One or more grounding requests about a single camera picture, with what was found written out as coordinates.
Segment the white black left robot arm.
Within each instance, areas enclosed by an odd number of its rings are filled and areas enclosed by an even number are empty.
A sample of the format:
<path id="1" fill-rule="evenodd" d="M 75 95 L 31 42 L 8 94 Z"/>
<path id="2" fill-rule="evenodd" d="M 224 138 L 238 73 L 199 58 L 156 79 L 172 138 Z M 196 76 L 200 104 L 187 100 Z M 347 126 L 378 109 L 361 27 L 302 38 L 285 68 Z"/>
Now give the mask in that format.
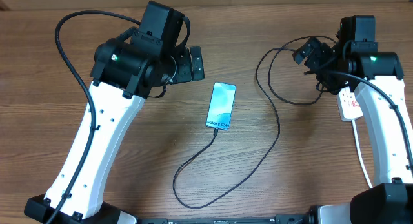
<path id="1" fill-rule="evenodd" d="M 47 192 L 28 199 L 26 216 L 40 223 L 137 223 L 134 215 L 104 202 L 105 185 L 151 90 L 205 76 L 201 49 L 179 40 L 182 28 L 190 28 L 185 14 L 151 1 L 141 20 L 98 46 L 70 152 Z"/>

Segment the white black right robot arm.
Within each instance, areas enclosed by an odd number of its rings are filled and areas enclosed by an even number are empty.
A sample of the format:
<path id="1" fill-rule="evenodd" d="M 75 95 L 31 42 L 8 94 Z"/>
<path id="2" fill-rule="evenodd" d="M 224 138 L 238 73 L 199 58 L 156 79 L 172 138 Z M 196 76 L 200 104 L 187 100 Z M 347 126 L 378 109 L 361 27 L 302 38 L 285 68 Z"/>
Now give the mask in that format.
<path id="1" fill-rule="evenodd" d="M 307 223 L 412 223 L 412 123 L 395 52 L 380 52 L 373 15 L 340 21 L 333 47 L 311 36 L 292 57 L 337 95 L 349 87 L 367 125 L 375 185 L 349 203 L 316 205 Z"/>

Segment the blue Galaxy smartphone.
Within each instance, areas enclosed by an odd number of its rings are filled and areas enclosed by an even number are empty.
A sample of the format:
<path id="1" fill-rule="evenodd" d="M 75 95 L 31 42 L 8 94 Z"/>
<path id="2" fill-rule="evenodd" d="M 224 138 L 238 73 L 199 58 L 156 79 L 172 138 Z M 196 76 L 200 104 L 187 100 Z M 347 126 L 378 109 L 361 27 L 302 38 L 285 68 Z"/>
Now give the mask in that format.
<path id="1" fill-rule="evenodd" d="M 229 130 L 236 96 L 236 86 L 215 82 L 206 117 L 206 126 L 218 130 Z"/>

